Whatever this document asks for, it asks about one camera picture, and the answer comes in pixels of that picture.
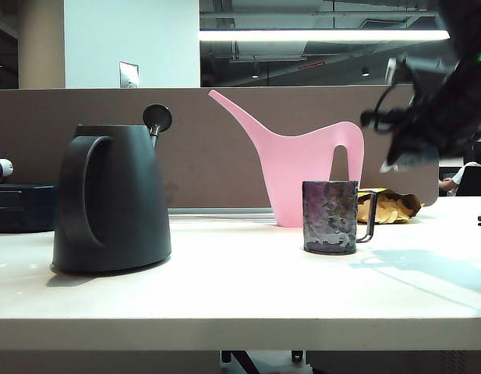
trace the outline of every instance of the mug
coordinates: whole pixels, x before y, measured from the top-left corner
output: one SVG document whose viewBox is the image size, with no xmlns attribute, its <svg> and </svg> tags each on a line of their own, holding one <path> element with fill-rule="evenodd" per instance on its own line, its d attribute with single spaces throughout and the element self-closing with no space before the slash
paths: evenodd
<svg viewBox="0 0 481 374">
<path fill-rule="evenodd" d="M 366 234 L 356 238 L 358 191 L 370 192 L 370 211 Z M 377 193 L 358 190 L 358 181 L 302 182 L 302 230 L 304 249 L 325 255 L 356 252 L 356 243 L 373 237 Z"/>
</svg>

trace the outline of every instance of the black box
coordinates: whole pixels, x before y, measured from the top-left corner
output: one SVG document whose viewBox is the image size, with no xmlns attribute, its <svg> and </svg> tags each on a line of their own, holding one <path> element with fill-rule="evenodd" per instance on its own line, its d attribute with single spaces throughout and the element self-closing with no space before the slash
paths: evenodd
<svg viewBox="0 0 481 374">
<path fill-rule="evenodd" d="M 0 184 L 0 233 L 55 229 L 57 185 Z"/>
</svg>

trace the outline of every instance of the ceiling light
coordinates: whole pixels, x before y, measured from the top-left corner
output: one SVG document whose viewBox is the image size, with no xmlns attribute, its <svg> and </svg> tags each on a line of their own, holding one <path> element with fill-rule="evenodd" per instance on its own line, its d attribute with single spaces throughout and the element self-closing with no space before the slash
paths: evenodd
<svg viewBox="0 0 481 374">
<path fill-rule="evenodd" d="M 445 30 L 201 30 L 201 41 L 442 41 Z"/>
</svg>

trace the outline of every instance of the person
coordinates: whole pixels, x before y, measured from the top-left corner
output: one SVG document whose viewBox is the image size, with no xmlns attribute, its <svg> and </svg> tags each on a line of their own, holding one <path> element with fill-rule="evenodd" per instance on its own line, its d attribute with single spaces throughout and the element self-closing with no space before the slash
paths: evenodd
<svg viewBox="0 0 481 374">
<path fill-rule="evenodd" d="M 457 195 L 458 186 L 460 185 L 460 181 L 462 180 L 462 176 L 464 175 L 465 168 L 468 166 L 481 166 L 481 164 L 478 164 L 475 161 L 468 162 L 460 169 L 458 169 L 457 174 L 455 174 L 453 177 L 445 178 L 442 181 L 439 181 L 439 189 L 446 191 L 446 196 Z"/>
</svg>

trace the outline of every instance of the desk leg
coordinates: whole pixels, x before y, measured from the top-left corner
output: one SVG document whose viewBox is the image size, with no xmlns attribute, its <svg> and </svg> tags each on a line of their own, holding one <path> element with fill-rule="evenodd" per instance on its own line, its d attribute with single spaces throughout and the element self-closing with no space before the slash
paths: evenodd
<svg viewBox="0 0 481 374">
<path fill-rule="evenodd" d="M 260 374 L 246 351 L 230 351 L 247 374 Z"/>
</svg>

